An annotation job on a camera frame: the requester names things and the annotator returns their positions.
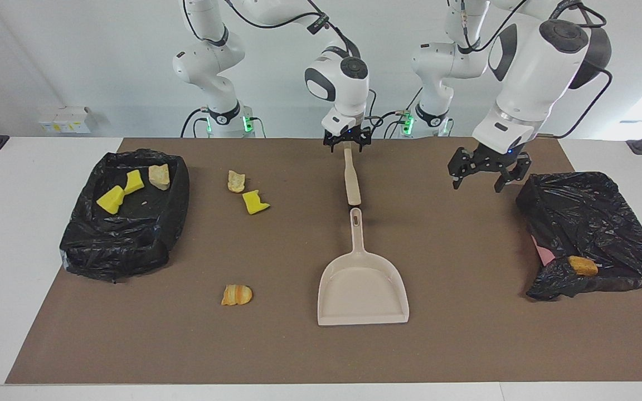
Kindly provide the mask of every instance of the plastic bag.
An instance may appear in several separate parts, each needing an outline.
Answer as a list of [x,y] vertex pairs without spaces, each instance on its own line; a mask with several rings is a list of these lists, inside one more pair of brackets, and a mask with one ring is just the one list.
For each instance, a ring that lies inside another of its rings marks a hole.
[[[168,164],[170,188],[148,180],[150,165]],[[115,185],[125,188],[127,172],[140,169],[145,188],[126,195],[110,215],[96,200]],[[150,149],[107,153],[81,191],[61,239],[64,269],[115,282],[165,266],[185,224],[189,175],[183,158]]]
[[[579,292],[642,288],[642,226],[603,173],[531,175],[517,196],[543,266],[527,295],[537,300]],[[569,256],[596,262],[579,276]]]

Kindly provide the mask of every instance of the black cable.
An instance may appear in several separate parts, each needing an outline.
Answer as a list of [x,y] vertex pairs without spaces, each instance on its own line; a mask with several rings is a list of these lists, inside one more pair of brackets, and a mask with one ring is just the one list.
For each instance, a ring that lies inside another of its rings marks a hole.
[[313,7],[314,10],[316,10],[316,12],[323,13],[323,11],[321,11],[321,8],[318,8],[318,6],[316,5],[316,3],[313,2],[313,0],[307,0],[307,1],[309,2],[309,4],[311,4],[311,7]]
[[330,26],[331,29],[336,32],[339,38],[341,38],[341,41],[343,41],[343,44],[346,45],[346,53],[350,54],[351,56],[360,58],[361,53],[358,50],[358,46],[356,46],[356,43],[353,43],[349,38],[347,38],[346,35],[344,35],[341,30],[339,30],[339,28],[337,28],[333,23],[328,22],[328,26]]
[[383,134],[383,139],[387,139],[387,137],[388,137],[388,129],[390,129],[390,127],[391,127],[393,124],[400,124],[400,120],[390,122],[390,124],[388,124],[388,126],[387,126],[387,127],[385,127],[385,132],[384,132],[384,134]]
[[[415,94],[415,96],[412,97],[412,100],[408,103],[408,106],[405,107],[405,110],[410,110],[410,106],[412,106],[415,99],[417,99],[417,97],[420,96],[420,92],[422,92],[422,86],[420,86],[420,89],[417,90],[417,93]],[[400,116],[400,118],[397,121],[394,121],[395,124],[400,124],[400,121],[402,121],[402,119],[403,119],[403,116]],[[397,129],[397,127],[398,125],[395,125],[395,127],[393,128],[393,132],[390,133],[390,138],[392,138],[393,135],[395,135],[395,129]]]
[[[313,0],[306,0],[309,4],[311,4],[311,7],[316,10],[316,12],[323,14],[324,12],[321,11],[321,8],[319,8],[316,3],[313,2]],[[328,23],[328,25],[336,31],[336,34],[341,38],[344,44],[346,44],[346,51],[347,53],[351,54],[351,56],[356,56],[360,57],[360,53],[358,52],[358,46],[355,45],[349,38],[346,37],[343,33],[341,33],[341,30],[339,28],[336,28],[332,23]]]
[[200,119],[196,119],[192,122],[192,135],[196,138],[197,137],[197,122],[199,121],[204,121],[206,122],[207,119],[205,117],[201,117]]
[[467,48],[473,48],[474,45],[469,44],[469,36],[467,36],[467,9],[464,0],[460,0],[460,21],[462,25],[462,35],[464,35],[464,43],[467,43]]
[[509,19],[512,18],[514,13],[516,13],[517,10],[519,10],[526,2],[528,2],[528,0],[522,0],[516,7],[512,9],[509,15],[507,15],[507,17],[502,22],[502,25],[500,25],[499,28],[497,28],[497,31],[494,32],[494,34],[492,35],[492,38],[490,38],[489,41],[487,41],[487,43],[484,44],[484,46],[480,48],[474,48],[473,45],[469,43],[469,38],[467,38],[467,35],[465,35],[465,41],[467,42],[467,48],[469,49],[469,51],[471,52],[483,51],[485,48],[489,47],[489,45],[491,45],[494,42],[494,39],[496,39],[497,36],[499,36],[499,33],[502,32],[502,30],[504,29],[504,26],[507,25],[507,22],[509,22]]
[[[586,23],[580,23],[579,26],[581,26],[581,28],[601,28],[602,26],[605,26],[608,23],[608,21],[606,20],[606,17],[600,15],[598,12],[594,11],[592,8],[588,8],[584,6],[583,3],[579,3],[578,9],[581,10],[583,17],[586,18]],[[593,16],[601,20],[601,23],[592,23],[590,18],[586,16],[586,11],[588,11]]]
[[379,129],[382,127],[383,124],[385,124],[385,117],[391,116],[392,114],[395,114],[396,111],[389,111],[382,116],[368,116],[365,118],[365,120],[370,120],[371,127],[373,127],[370,130],[370,135],[373,136],[374,132],[376,129]]
[[288,21],[284,21],[282,23],[277,23],[276,25],[259,25],[258,23],[254,23],[254,22],[248,20],[247,17],[243,16],[242,13],[240,13],[239,10],[237,10],[237,7],[234,7],[234,4],[232,4],[232,0],[225,0],[225,2],[227,2],[229,7],[231,7],[232,10],[234,10],[234,13],[236,13],[240,18],[242,18],[243,21],[248,23],[248,25],[252,25],[252,26],[255,26],[257,28],[262,28],[262,30],[271,30],[272,28],[279,28],[279,27],[284,26],[284,25],[289,25],[290,23],[298,21],[301,18],[304,18],[305,16],[314,15],[314,16],[318,16],[319,18],[322,17],[321,13],[314,11],[314,12],[308,12],[308,13],[303,13],[303,14],[297,15],[294,18],[291,18]]
[[370,93],[373,94],[373,101],[370,102],[370,110],[368,111],[368,116],[373,115],[373,106],[375,106],[375,99],[378,97],[378,93],[374,91],[373,89],[368,89]]
[[183,137],[185,136],[185,129],[187,128],[187,125],[188,125],[189,120],[191,120],[191,119],[192,119],[192,117],[194,116],[194,114],[198,114],[198,113],[199,113],[199,112],[201,112],[201,111],[202,111],[202,109],[195,109],[193,112],[191,112],[191,113],[189,114],[189,116],[188,116],[188,117],[187,117],[187,119],[185,120],[185,124],[183,124],[183,129],[180,131],[180,138],[183,138]]
[[573,127],[571,127],[571,129],[568,130],[568,132],[566,132],[566,134],[563,134],[563,135],[560,135],[560,136],[555,136],[554,137],[555,139],[563,139],[563,138],[568,137],[569,135],[571,135],[571,133],[576,129],[576,127],[578,127],[578,125],[581,124],[581,121],[583,121],[583,118],[586,117],[586,114],[588,114],[589,111],[591,111],[591,108],[596,104],[596,102],[599,101],[599,99],[601,98],[601,96],[603,96],[603,94],[606,92],[606,90],[609,88],[609,86],[611,86],[611,82],[614,81],[614,76],[613,76],[613,74],[611,74],[611,72],[609,72],[609,71],[607,71],[605,69],[600,69],[600,68],[598,68],[596,66],[594,66],[594,68],[596,68],[600,72],[606,74],[607,77],[609,77],[609,80],[606,82],[606,86],[604,86],[604,88],[601,89],[599,94],[596,95],[596,98],[594,98],[594,100],[591,102],[591,104],[588,105],[586,110],[583,112],[583,114],[581,114],[581,117],[578,118],[578,120],[573,125]]
[[259,124],[262,125],[262,135],[266,139],[267,131],[264,129],[264,121],[262,121],[262,119],[260,119],[259,117],[249,117],[249,121],[259,121]]

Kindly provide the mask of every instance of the white dustpan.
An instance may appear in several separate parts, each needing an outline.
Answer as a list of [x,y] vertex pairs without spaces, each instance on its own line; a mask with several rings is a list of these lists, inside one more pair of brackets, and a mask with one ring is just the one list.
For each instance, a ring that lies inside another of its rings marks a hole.
[[[349,203],[360,204],[350,148],[346,152],[346,188]],[[319,284],[318,324],[371,325],[405,323],[410,316],[405,285],[400,273],[382,256],[368,253],[363,246],[363,220],[359,208],[352,208],[351,253],[339,256],[324,270]]]

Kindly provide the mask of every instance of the yellow sponge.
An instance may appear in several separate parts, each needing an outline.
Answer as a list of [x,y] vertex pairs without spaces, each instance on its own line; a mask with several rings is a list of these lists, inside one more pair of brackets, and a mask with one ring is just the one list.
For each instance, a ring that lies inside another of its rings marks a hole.
[[125,195],[130,195],[144,186],[143,178],[140,177],[140,170],[133,170],[128,172],[128,182],[125,185],[125,190],[123,190],[123,192],[125,192]]
[[99,200],[96,201],[96,203],[99,204],[101,208],[104,208],[106,212],[114,215],[118,212],[118,208],[120,208],[120,205],[123,204],[124,196],[125,191],[123,191],[120,185],[116,185],[112,190],[106,192],[105,195],[101,196]]
[[259,198],[258,189],[242,193],[242,198],[244,198],[244,203],[247,205],[247,212],[249,212],[250,215],[263,211],[270,206],[269,203],[262,203],[262,200]]

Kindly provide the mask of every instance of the brown tabletop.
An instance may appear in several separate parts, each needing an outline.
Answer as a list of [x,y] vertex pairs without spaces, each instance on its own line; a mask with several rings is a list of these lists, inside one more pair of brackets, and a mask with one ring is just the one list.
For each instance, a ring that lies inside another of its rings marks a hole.
[[[321,273],[350,250],[342,152],[320,140],[123,140],[121,151],[189,167],[171,261],[118,284],[59,271],[7,383],[642,381],[642,290],[525,297],[539,259],[520,186],[496,194],[497,175],[477,174],[451,187],[449,158],[475,144],[377,140],[355,157],[366,248],[400,271],[410,320],[319,327]],[[533,173],[572,170],[555,140],[527,150]],[[229,169],[272,207],[248,215]],[[251,303],[220,305],[233,283],[252,287]]]

